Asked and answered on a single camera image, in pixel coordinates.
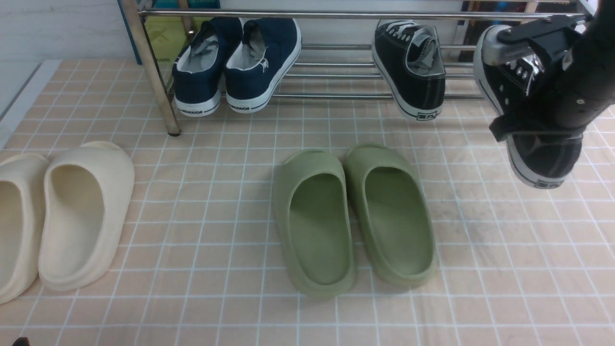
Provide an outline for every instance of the canvas sneaker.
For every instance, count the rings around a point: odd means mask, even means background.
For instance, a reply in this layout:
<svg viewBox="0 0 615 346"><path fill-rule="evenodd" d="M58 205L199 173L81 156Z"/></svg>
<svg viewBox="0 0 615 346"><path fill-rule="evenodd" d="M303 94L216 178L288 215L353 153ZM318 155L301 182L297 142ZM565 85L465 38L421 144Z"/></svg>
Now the canvas sneaker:
<svg viewBox="0 0 615 346"><path fill-rule="evenodd" d="M296 20L264 18L244 25L244 37L224 67L226 101L239 113L263 109L301 52Z"/></svg>
<svg viewBox="0 0 615 346"><path fill-rule="evenodd" d="M404 114L417 120L440 114L446 71L434 26L381 20L371 54Z"/></svg>
<svg viewBox="0 0 615 346"><path fill-rule="evenodd" d="M498 32L507 25L491 26L481 35L474 52L474 78L498 116L510 114L533 91L544 75L535 54L491 66L489 45L497 46ZM559 187L581 154L582 135L556 138L544 135L511 135L506 138L510 165L526 185L541 189Z"/></svg>
<svg viewBox="0 0 615 346"><path fill-rule="evenodd" d="M224 63L241 42L242 30L239 18L203 22L192 43L175 59L175 104L184 115L206 116L218 108Z"/></svg>

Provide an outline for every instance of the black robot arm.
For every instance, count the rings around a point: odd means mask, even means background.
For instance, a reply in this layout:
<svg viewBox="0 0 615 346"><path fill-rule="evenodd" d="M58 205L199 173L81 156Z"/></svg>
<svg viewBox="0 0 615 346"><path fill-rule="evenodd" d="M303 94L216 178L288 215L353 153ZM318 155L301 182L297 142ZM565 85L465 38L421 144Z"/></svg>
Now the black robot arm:
<svg viewBox="0 0 615 346"><path fill-rule="evenodd" d="M574 28L585 21L589 28L579 34ZM515 48L503 60L531 49L546 74L511 114L493 121L490 129L496 140L538 135L551 142L579 135L613 103L615 1L602 1L593 18L553 16L502 31L498 41Z"/></svg>

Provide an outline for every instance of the green slide sandal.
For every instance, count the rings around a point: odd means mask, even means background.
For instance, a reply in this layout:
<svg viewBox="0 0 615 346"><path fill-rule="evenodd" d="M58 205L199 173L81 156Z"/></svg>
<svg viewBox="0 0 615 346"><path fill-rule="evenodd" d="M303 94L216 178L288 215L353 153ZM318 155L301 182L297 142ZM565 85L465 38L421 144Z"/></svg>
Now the green slide sandal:
<svg viewBox="0 0 615 346"><path fill-rule="evenodd" d="M292 283L307 296L329 298L352 287L352 252L346 181L339 160L304 150L274 177L274 212Z"/></svg>
<svg viewBox="0 0 615 346"><path fill-rule="evenodd" d="M376 274L399 286L425 283L436 266L434 232L410 164L395 150L360 144L344 170Z"/></svg>

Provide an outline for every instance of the metal shoe rack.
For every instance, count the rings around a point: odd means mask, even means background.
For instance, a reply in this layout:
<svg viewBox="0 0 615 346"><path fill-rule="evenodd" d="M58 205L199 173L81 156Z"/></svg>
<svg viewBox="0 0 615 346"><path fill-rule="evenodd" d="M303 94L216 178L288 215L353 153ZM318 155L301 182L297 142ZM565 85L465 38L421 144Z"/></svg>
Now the metal shoe rack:
<svg viewBox="0 0 615 346"><path fill-rule="evenodd" d="M541 0L534 2L566 2L566 0ZM577 11L582 14L593 14L592 8L586 0L576 0ZM506 13L506 12L332 12L332 11L260 11L260 10L214 10L214 9L189 9L188 0L178 0L179 9L140 9L136 0L121 0L122 10L124 11L126 22L130 28L130 33L137 47L137 51L149 77L154 97L160 108L162 119L171 136L178 136L181 133L177 117L171 104L172 88L167 88L160 73L160 68L154 58L154 52L145 30L145 17L165 16L181 17L186 36L191 36L196 32L192 23L192 17L242 17L242 18L310 18L310 19L415 19L415 20L506 20L506 21L527 21L534 19L547 18L548 13ZM368 44L345 45L345 44L303 44L303 49L312 50L370 50ZM475 46L462 45L441 45L443 50L474 50ZM297 62L294 66L303 68L340 68L337 74L322 73L289 73L285 78L301 79L375 79L381 78L377 73L349 74L344 69L373 68L372 63L316 63L316 62ZM445 63L446 67L469 68L471 63ZM471 74L447 74L448 79L471 79ZM356 94L356 93L279 93L273 97L281 99L312 99L312 100L392 100L391 94ZM447 100L477 100L482 99L478 94L446 94Z"/></svg>

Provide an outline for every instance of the yellow box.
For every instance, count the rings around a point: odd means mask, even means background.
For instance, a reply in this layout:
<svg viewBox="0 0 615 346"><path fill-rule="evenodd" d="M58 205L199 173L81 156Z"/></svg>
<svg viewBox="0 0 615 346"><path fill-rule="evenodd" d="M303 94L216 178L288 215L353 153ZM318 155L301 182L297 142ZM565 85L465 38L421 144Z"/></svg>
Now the yellow box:
<svg viewBox="0 0 615 346"><path fill-rule="evenodd" d="M198 31L201 24L209 18L194 18L194 27ZM149 41L154 50L156 61L172 63L186 45L186 34L180 17L149 17L145 21Z"/></svg>

